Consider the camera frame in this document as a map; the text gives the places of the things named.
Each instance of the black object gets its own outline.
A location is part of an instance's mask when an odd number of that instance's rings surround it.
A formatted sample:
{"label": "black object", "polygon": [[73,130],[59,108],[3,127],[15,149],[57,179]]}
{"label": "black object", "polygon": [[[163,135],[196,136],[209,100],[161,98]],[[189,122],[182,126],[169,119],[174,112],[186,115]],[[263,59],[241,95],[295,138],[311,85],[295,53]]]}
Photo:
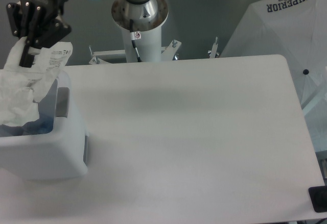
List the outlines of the black object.
{"label": "black object", "polygon": [[327,220],[327,218],[321,219],[320,221],[317,221],[315,224],[321,224],[321,223],[323,223],[325,220]]}
{"label": "black object", "polygon": [[63,22],[64,3],[68,0],[20,0],[7,4],[7,13],[12,34],[27,37],[19,65],[31,67],[34,56],[28,54],[30,47],[50,48],[71,32]]}
{"label": "black object", "polygon": [[327,212],[327,186],[310,187],[309,195],[315,212]]}

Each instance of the table surface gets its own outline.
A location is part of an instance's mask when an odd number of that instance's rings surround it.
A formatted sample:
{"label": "table surface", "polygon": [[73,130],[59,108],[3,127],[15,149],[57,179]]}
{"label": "table surface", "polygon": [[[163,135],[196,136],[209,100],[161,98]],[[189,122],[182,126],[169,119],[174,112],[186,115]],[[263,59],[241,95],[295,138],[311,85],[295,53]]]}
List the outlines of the table surface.
{"label": "table surface", "polygon": [[65,68],[90,131],[85,177],[0,169],[1,223],[266,223],[327,217],[282,56]]}

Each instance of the white umbrella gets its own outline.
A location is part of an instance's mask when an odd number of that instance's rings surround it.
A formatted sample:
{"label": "white umbrella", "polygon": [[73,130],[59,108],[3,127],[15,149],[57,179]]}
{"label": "white umbrella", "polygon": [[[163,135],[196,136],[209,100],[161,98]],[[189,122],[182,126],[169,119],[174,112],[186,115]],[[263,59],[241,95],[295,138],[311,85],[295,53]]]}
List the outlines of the white umbrella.
{"label": "white umbrella", "polygon": [[[322,72],[327,66],[326,23],[327,0],[259,1],[248,7],[221,57],[283,55],[302,104],[323,81]],[[324,113],[327,120],[327,102],[322,100],[306,116],[314,145],[327,135],[322,119],[317,119]],[[327,149],[327,143],[319,143],[315,149]]]}

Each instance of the metal bracket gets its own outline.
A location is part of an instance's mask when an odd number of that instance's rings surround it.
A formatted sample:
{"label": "metal bracket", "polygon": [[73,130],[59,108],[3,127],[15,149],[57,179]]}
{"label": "metal bracket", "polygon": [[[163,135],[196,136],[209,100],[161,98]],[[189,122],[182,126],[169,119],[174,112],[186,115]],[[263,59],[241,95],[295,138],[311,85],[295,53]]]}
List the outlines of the metal bracket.
{"label": "metal bracket", "polygon": [[[171,61],[171,60],[178,60],[178,54],[176,52],[181,47],[182,43],[173,40],[169,46],[162,47],[161,48],[161,60],[162,61]],[[93,52],[91,49],[91,46],[89,46],[91,60],[89,61],[89,64],[110,64],[109,62],[106,62],[99,57],[102,57],[104,59],[118,59],[118,58],[125,58],[126,53],[125,50],[120,49],[117,51],[104,51],[104,52]]]}
{"label": "metal bracket", "polygon": [[174,58],[176,56],[176,52],[181,47],[181,45],[182,45],[181,42],[179,42],[177,40],[173,40],[170,43],[170,45],[165,49],[165,51],[163,53],[161,53],[161,60],[162,61],[174,60]]}

